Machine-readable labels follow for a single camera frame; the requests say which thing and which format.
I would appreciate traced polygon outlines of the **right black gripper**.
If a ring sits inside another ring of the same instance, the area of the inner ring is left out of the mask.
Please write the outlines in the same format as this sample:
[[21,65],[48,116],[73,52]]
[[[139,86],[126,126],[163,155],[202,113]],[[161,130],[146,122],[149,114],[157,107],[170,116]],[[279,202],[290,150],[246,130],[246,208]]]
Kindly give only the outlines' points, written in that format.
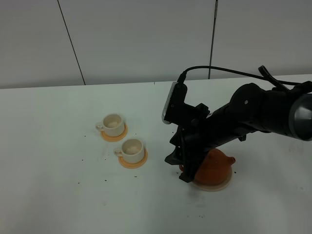
[[246,140],[246,104],[228,103],[196,126],[181,127],[170,139],[174,151],[166,156],[170,165],[182,165],[179,179],[192,182],[195,175],[212,148],[216,148],[234,139]]

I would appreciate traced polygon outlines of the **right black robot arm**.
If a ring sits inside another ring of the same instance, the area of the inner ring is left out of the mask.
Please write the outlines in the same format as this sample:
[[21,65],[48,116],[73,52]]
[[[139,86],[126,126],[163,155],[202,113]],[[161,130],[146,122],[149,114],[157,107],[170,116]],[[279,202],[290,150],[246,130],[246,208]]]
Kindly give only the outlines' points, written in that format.
[[187,86],[174,82],[162,120],[176,124],[170,143],[175,150],[165,158],[182,165],[180,179],[191,182],[206,154],[234,139],[244,141],[256,131],[276,133],[303,141],[312,138],[312,84],[307,81],[293,89],[265,91],[254,83],[239,87],[229,103],[210,112],[204,104],[185,103]]

